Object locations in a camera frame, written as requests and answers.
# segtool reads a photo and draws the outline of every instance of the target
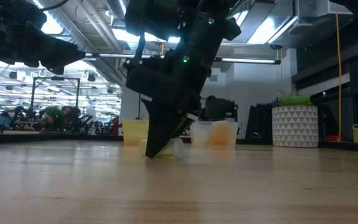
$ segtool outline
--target yellow bottle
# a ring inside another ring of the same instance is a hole
[[[358,124],[353,124],[353,142],[358,143]]]

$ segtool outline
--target geometric patterned planter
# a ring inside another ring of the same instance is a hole
[[[274,146],[318,147],[317,106],[279,106],[272,116]]]

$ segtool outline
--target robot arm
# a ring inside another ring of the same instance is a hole
[[[23,62],[29,67],[38,67],[41,62],[49,71],[62,75],[65,65],[85,58],[75,44],[44,34],[41,28],[46,21],[47,16],[25,0],[0,0],[0,60]]]
[[[131,0],[125,16],[128,32],[139,35],[135,58],[125,63],[126,86],[152,98],[143,100],[149,115],[147,157],[155,157],[172,138],[179,137],[199,115],[200,93],[223,39],[240,33],[227,19],[237,0],[174,1]],[[163,57],[142,59],[144,32],[168,40],[180,37]]]

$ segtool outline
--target potted plant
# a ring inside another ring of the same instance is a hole
[[[310,96],[287,95],[273,102],[273,145],[281,147],[317,147],[318,109]]]
[[[53,124],[62,112],[57,106],[48,106],[45,108],[45,113],[48,115],[48,122]]]

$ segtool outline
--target wooden table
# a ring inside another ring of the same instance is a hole
[[[358,223],[358,152],[187,153],[146,159],[113,142],[0,144],[0,223]]]

